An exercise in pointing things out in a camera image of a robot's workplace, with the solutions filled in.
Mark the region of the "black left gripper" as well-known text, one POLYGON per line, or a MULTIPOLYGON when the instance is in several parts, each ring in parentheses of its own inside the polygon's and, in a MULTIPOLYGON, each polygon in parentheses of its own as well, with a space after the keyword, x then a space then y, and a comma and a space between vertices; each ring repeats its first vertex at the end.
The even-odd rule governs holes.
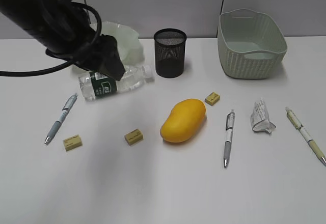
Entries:
POLYGON ((91 51, 84 61, 84 69, 120 81, 125 73, 125 68, 119 56, 116 38, 110 35, 101 35, 91 47, 91 51))

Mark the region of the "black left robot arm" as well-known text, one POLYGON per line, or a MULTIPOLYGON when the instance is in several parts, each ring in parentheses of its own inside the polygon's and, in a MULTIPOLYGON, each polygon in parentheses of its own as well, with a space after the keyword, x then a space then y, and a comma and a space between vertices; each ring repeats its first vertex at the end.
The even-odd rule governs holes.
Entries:
POLYGON ((63 60, 36 71, 1 71, 3 77, 51 74, 76 65, 120 81, 125 68, 116 38, 102 34, 102 20, 91 6, 73 0, 1 0, 1 13, 63 60))

